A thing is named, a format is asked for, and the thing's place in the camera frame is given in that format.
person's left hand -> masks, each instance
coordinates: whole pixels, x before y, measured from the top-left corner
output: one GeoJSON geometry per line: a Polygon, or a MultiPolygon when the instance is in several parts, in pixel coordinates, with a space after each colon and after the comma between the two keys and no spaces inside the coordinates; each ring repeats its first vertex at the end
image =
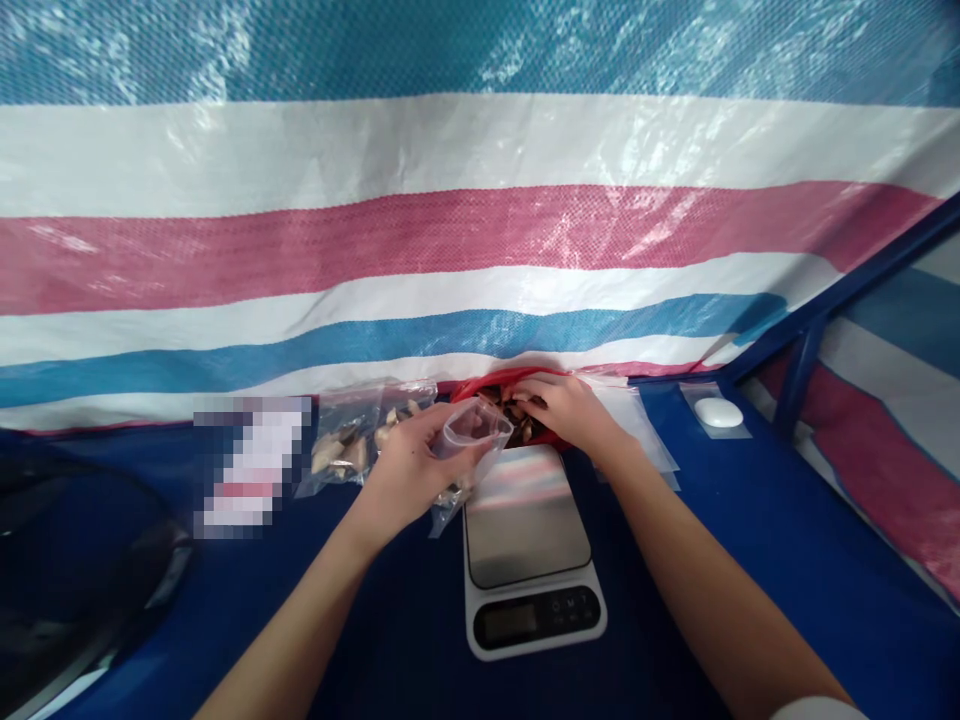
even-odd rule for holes
{"type": "Polygon", "coordinates": [[[437,403],[390,431],[380,458],[350,510],[355,526],[379,550],[425,513],[452,482],[471,472],[489,446],[438,460],[430,444],[456,405],[437,403]]]}

blue metal frame pole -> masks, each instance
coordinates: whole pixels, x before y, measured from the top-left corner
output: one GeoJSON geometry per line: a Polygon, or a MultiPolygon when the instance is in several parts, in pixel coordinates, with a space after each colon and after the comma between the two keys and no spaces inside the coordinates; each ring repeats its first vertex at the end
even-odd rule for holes
{"type": "Polygon", "coordinates": [[[816,366],[820,342],[826,328],[827,316],[819,315],[794,343],[787,376],[777,400],[777,412],[773,417],[773,429],[788,442],[793,440],[793,431],[800,419],[800,411],[803,409],[810,376],[816,366]]]}

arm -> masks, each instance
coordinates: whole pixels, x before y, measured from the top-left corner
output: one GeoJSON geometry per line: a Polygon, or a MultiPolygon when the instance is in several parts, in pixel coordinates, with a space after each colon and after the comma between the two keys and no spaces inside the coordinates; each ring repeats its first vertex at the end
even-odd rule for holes
{"type": "Polygon", "coordinates": [[[766,593],[663,482],[640,443],[575,378],[517,384],[527,413],[584,450],[609,479],[650,574],[700,666],[738,720],[804,697],[850,697],[766,593]],[[533,397],[542,403],[531,402],[533,397]]]}
{"type": "Polygon", "coordinates": [[[194,720],[306,717],[370,563],[487,450],[433,456],[430,442],[453,409],[434,405],[390,432],[353,506],[194,720]]]}

plastic sheet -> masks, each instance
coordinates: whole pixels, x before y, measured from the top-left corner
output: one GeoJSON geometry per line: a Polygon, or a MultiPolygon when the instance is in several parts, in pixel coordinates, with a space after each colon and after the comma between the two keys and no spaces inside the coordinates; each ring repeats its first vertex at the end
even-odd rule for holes
{"type": "MultiPolygon", "coordinates": [[[[960,614],[960,235],[827,327],[794,445],[960,614]]],[[[773,419],[789,353],[745,394],[773,419]]]]}
{"type": "Polygon", "coordinates": [[[0,424],[721,366],[960,188],[957,13],[8,4],[0,424]]]}

blue stripe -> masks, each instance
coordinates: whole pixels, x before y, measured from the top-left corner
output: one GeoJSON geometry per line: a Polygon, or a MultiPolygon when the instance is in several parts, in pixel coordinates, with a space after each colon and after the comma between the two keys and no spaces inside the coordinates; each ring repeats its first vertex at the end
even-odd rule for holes
{"type": "Polygon", "coordinates": [[[13,0],[0,102],[542,92],[960,106],[957,6],[894,5],[13,0]]]}
{"type": "Polygon", "coordinates": [[[844,316],[960,379],[960,285],[906,268],[854,303],[844,316]]]}
{"type": "Polygon", "coordinates": [[[783,312],[778,295],[691,295],[632,311],[536,316],[468,310],[403,320],[343,322],[272,345],[148,350],[0,368],[0,407],[111,393],[228,392],[306,367],[404,357],[525,351],[582,352],[648,335],[740,333],[783,312]]]}

